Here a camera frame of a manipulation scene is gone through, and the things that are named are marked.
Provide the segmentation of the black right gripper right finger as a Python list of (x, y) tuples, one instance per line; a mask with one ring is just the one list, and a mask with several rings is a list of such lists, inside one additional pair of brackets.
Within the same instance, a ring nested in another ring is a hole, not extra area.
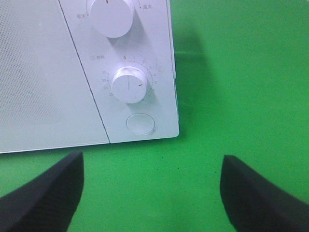
[(238, 232), (307, 232), (309, 205), (233, 155), (224, 155), (220, 195)]

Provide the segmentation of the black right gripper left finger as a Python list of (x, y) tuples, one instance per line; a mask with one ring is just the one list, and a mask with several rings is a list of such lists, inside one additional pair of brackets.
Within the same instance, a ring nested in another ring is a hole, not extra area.
[(84, 188), (83, 153), (72, 152), (0, 199), (2, 232), (65, 232)]

